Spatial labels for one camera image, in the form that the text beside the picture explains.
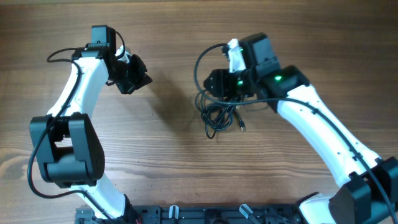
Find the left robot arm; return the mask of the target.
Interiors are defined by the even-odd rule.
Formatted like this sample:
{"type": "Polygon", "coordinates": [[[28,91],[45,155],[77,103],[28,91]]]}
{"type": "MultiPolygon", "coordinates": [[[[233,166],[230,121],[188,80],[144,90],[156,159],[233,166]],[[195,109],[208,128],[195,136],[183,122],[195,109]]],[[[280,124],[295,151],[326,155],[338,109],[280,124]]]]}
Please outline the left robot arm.
{"type": "Polygon", "coordinates": [[[93,210],[97,223],[141,223],[127,195],[104,173],[105,155],[91,122],[103,86],[116,85],[123,95],[152,83],[144,62],[116,47],[121,34],[110,26],[91,28],[84,47],[72,47],[72,65],[60,98],[45,116],[32,118],[33,150],[27,182],[41,198],[79,195],[93,210]]]}

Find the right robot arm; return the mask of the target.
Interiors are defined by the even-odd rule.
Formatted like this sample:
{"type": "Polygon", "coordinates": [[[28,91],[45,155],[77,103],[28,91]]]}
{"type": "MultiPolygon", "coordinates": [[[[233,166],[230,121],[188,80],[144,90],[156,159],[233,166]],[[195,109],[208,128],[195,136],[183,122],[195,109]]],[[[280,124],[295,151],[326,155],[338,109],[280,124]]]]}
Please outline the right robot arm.
{"type": "Polygon", "coordinates": [[[397,159],[381,158],[362,144],[322,102],[295,66],[281,67],[262,32],[221,43],[226,69],[197,83],[195,104],[213,138],[239,117],[237,107],[266,103],[314,148],[331,172],[338,191],[299,200],[289,223],[379,223],[397,221],[397,159]]]}

